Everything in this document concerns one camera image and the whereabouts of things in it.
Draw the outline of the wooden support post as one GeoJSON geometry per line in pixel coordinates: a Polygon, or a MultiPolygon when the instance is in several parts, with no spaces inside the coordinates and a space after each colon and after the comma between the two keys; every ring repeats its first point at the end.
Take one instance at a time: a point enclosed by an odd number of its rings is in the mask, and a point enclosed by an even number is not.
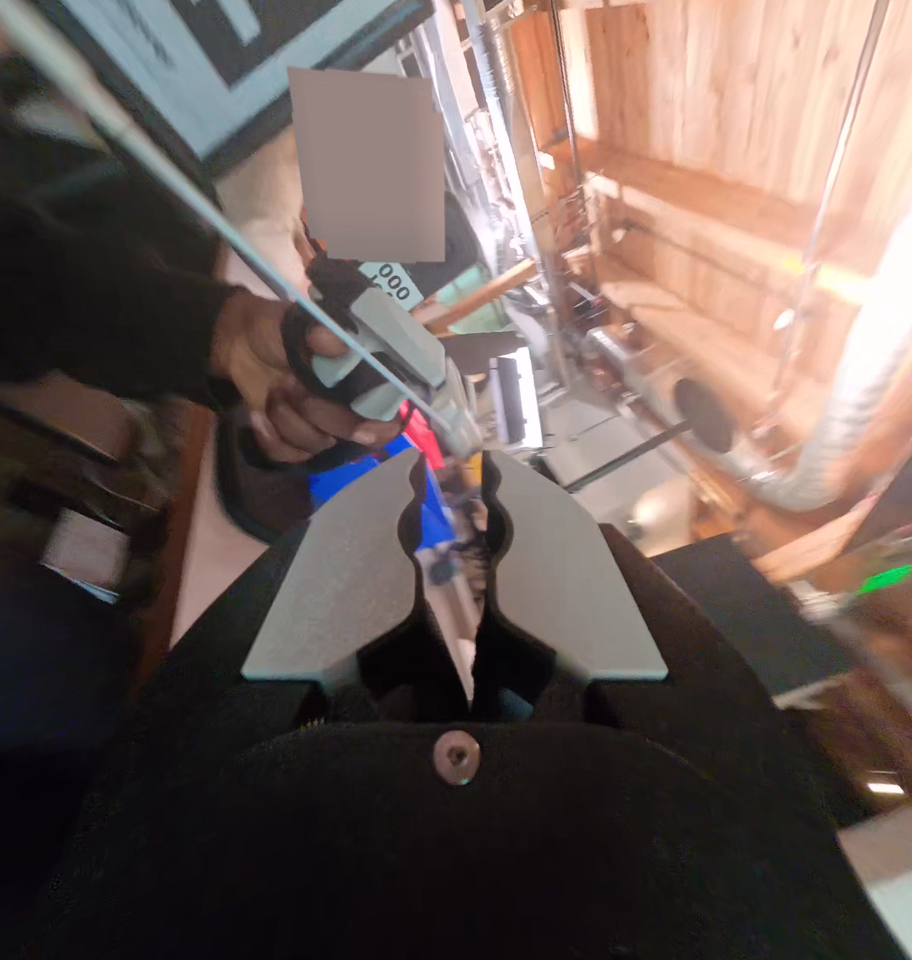
{"type": "Polygon", "coordinates": [[[528,282],[538,278],[540,268],[532,258],[526,258],[510,270],[484,284],[479,290],[469,294],[451,307],[445,308],[434,318],[426,319],[423,326],[438,337],[450,336],[450,329],[477,310],[488,306],[506,294],[515,291],[528,282]]]}

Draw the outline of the person's blue jeans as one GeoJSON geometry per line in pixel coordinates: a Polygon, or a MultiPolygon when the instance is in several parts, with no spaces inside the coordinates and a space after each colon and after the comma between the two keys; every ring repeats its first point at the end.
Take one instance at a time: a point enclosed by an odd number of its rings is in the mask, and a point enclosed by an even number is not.
{"type": "Polygon", "coordinates": [[[0,755],[103,747],[137,658],[131,625],[110,605],[68,584],[0,582],[0,755]]]}

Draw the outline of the black disc floor stand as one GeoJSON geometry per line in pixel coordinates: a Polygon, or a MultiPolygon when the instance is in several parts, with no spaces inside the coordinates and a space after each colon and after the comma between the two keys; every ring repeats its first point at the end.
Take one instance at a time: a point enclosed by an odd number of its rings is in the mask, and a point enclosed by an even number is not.
{"type": "Polygon", "coordinates": [[[709,387],[689,377],[680,378],[673,389],[673,402],[679,420],[562,488],[575,495],[685,434],[692,434],[711,453],[723,455],[732,451],[737,440],[737,424],[709,387]]]}

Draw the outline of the black framed marker sign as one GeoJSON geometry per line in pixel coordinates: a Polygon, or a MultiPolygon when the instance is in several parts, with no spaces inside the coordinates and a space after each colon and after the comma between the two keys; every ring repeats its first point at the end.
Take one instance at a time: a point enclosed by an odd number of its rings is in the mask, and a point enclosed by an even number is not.
{"type": "Polygon", "coordinates": [[[39,2],[170,150],[213,176],[292,120],[290,68],[361,70],[432,2],[39,2]]]}

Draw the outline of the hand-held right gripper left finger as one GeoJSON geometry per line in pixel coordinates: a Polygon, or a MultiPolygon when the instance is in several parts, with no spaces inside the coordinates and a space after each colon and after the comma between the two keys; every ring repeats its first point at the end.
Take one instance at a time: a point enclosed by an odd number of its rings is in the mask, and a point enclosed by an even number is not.
{"type": "Polygon", "coordinates": [[[327,501],[310,521],[256,634],[249,681],[337,687],[357,655],[401,627],[417,603],[426,464],[408,448],[327,501]]]}

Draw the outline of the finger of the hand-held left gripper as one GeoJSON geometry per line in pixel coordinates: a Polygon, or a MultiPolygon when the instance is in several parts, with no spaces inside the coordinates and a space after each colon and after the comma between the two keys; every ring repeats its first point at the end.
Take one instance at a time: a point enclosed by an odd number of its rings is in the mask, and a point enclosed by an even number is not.
{"type": "Polygon", "coordinates": [[[457,366],[446,362],[443,382],[430,404],[434,412],[431,428],[440,448],[460,460],[468,460],[482,450],[474,403],[457,366]]]}
{"type": "Polygon", "coordinates": [[[414,320],[389,294],[365,290],[349,305],[358,341],[413,390],[438,392],[445,384],[447,355],[442,342],[414,320]]]}

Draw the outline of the silver ventilation duct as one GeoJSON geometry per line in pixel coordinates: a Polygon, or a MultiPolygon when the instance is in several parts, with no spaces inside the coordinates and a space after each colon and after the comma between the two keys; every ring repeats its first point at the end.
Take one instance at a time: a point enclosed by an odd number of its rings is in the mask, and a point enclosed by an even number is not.
{"type": "Polygon", "coordinates": [[[897,382],[912,348],[912,200],[885,248],[849,330],[829,396],[798,459],[780,469],[746,440],[716,459],[751,496],[804,513],[840,498],[850,462],[897,382]]]}

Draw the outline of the green exit sign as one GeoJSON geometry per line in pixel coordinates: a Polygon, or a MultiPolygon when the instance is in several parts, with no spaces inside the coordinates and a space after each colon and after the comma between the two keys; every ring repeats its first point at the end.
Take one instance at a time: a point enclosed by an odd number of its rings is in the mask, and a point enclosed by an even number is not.
{"type": "Polygon", "coordinates": [[[912,562],[891,566],[867,576],[858,586],[857,595],[875,594],[893,589],[912,580],[912,562]]]}

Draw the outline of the thin white rod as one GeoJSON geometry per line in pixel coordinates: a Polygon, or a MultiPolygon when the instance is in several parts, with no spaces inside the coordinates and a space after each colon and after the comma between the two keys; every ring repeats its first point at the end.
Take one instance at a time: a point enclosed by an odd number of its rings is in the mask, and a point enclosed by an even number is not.
{"type": "MultiPolygon", "coordinates": [[[[0,24],[16,48],[26,54],[43,76],[53,82],[77,108],[83,110],[97,129],[125,152],[146,172],[214,231],[263,282],[273,294],[287,303],[302,306],[317,323],[307,332],[308,345],[323,356],[336,357],[346,348],[358,354],[362,347],[354,342],[319,306],[310,294],[302,294],[281,277],[272,265],[262,259],[258,250],[245,238],[218,207],[198,189],[137,125],[126,110],[97,79],[83,56],[49,24],[28,2],[0,2],[0,24]]],[[[427,402],[405,399],[424,414],[431,425],[435,418],[430,408],[436,391],[428,391],[427,402]]]]}

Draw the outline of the blue plastic storage bin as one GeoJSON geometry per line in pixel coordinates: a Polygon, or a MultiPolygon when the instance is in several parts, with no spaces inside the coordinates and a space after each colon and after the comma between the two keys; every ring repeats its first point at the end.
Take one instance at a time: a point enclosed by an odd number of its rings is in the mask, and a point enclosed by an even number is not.
{"type": "MultiPolygon", "coordinates": [[[[365,474],[375,470],[382,462],[404,453],[417,450],[402,434],[385,447],[364,455],[361,459],[309,476],[309,492],[315,509],[321,508],[344,488],[351,486],[365,474]]],[[[425,494],[421,507],[422,538],[420,550],[443,547],[457,540],[450,508],[446,505],[436,478],[436,471],[426,465],[425,494]]]]}

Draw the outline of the studio light panel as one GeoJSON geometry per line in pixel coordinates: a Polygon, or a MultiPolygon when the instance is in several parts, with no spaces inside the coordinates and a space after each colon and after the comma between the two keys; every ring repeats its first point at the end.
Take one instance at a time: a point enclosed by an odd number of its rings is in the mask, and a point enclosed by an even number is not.
{"type": "Polygon", "coordinates": [[[488,371],[502,447],[510,452],[543,449],[545,436],[529,347],[522,345],[492,358],[488,371]]]}

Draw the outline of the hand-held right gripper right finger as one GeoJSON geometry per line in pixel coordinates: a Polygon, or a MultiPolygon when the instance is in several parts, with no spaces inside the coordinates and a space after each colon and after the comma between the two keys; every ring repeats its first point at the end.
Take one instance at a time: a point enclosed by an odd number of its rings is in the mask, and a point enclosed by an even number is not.
{"type": "Polygon", "coordinates": [[[486,453],[493,547],[488,598],[510,628],[586,681],[661,682],[666,662],[592,516],[509,454],[486,453]]]}

